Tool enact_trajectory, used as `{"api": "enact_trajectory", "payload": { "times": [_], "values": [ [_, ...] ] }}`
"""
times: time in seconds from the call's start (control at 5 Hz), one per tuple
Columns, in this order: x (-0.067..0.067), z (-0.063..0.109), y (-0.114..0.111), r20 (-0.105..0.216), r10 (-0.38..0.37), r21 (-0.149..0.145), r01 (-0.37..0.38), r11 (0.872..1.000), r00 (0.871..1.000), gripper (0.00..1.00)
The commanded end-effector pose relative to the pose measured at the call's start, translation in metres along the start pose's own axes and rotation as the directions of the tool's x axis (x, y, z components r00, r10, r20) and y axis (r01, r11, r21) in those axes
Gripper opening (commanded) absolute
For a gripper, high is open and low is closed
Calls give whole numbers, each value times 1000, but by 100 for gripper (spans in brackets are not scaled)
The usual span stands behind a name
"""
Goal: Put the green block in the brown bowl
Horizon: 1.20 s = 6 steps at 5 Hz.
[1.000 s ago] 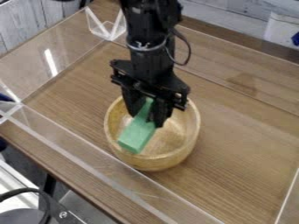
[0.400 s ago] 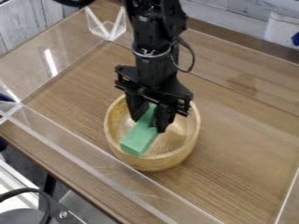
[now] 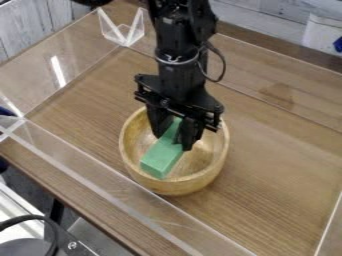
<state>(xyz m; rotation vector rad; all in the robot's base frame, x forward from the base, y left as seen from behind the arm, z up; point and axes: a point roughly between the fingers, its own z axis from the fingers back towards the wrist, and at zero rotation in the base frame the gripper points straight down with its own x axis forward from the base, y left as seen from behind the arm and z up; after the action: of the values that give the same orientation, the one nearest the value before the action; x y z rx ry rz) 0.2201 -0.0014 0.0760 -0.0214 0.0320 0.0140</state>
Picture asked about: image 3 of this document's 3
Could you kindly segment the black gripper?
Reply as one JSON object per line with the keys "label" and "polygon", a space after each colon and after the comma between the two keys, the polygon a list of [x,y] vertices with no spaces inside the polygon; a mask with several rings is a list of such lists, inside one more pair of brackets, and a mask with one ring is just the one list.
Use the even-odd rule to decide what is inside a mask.
{"label": "black gripper", "polygon": [[148,116],[157,138],[173,124],[174,116],[182,121],[177,142],[192,151],[204,130],[217,132],[224,104],[208,92],[208,60],[189,63],[160,62],[158,74],[137,74],[136,98],[148,107]]}

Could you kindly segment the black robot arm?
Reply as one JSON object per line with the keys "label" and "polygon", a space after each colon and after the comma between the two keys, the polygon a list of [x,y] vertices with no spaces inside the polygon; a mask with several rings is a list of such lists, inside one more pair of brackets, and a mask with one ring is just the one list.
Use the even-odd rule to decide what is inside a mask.
{"label": "black robot arm", "polygon": [[224,104],[206,90],[210,42],[218,18],[209,0],[148,0],[157,33],[158,73],[136,76],[136,98],[146,104],[156,136],[181,119],[174,142],[189,151],[205,130],[217,131]]}

